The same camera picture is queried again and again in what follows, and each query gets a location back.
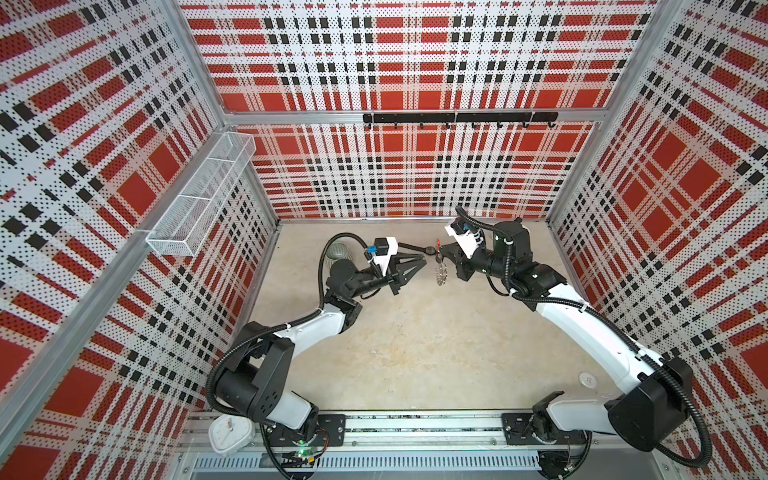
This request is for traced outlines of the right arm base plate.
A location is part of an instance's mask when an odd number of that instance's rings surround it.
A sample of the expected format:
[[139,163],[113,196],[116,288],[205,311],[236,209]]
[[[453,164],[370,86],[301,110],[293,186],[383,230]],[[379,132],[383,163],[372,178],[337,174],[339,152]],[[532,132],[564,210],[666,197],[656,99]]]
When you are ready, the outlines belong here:
[[584,446],[587,442],[583,431],[561,431],[555,426],[541,427],[532,412],[512,412],[501,415],[502,433],[508,446]]

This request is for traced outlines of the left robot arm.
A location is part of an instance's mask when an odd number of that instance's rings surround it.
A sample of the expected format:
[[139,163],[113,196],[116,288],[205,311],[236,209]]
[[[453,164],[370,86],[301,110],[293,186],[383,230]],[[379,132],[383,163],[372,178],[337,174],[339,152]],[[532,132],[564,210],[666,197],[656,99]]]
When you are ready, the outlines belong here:
[[426,264],[422,254],[401,253],[393,237],[369,245],[350,232],[334,235],[318,261],[317,309],[280,325],[243,326],[208,374],[207,403],[263,427],[281,426],[291,442],[309,444],[320,432],[319,409],[285,389],[293,359],[349,330],[362,312],[362,297],[385,289],[398,294]]

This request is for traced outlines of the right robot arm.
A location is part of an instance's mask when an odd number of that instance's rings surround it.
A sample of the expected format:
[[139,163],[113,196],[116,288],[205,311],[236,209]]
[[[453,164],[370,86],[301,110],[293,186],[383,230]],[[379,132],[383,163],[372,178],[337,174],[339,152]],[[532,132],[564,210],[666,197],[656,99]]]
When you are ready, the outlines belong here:
[[524,304],[580,346],[614,382],[613,398],[573,397],[554,391],[532,408],[533,434],[551,443],[559,432],[616,435],[631,447],[656,450],[689,468],[706,467],[713,442],[693,399],[694,375],[682,359],[631,338],[584,299],[553,267],[537,262],[521,220],[489,224],[457,207],[445,228],[453,243],[443,256],[459,279],[483,274],[493,291]]

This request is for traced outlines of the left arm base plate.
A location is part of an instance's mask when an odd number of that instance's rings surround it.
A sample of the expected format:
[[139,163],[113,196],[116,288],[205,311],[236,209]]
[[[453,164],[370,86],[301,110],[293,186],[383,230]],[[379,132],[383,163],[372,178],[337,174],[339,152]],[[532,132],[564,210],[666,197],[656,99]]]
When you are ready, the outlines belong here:
[[320,413],[310,421],[306,432],[291,430],[280,424],[267,426],[267,439],[273,447],[340,447],[345,440],[346,421],[345,414]]

